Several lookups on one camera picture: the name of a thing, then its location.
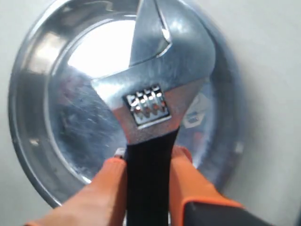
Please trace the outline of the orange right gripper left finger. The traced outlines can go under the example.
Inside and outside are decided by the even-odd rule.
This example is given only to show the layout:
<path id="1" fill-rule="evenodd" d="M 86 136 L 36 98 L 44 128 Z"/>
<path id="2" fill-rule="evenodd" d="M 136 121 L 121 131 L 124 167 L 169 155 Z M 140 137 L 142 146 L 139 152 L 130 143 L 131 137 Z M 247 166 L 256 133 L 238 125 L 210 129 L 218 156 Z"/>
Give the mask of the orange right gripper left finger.
<path id="1" fill-rule="evenodd" d="M 126 162 L 105 161 L 92 182 L 62 206 L 26 226 L 121 226 L 127 203 Z"/>

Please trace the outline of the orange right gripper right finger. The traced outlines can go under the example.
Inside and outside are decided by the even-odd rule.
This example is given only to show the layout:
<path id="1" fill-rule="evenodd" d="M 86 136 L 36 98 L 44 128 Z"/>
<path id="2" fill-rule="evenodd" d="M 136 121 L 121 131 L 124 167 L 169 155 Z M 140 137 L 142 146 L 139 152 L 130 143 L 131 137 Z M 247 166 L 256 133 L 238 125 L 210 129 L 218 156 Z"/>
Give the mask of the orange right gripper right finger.
<path id="1" fill-rule="evenodd" d="M 266 226 L 267 222 L 220 194 L 192 164 L 190 152 L 172 150 L 169 211 L 173 226 Z"/>

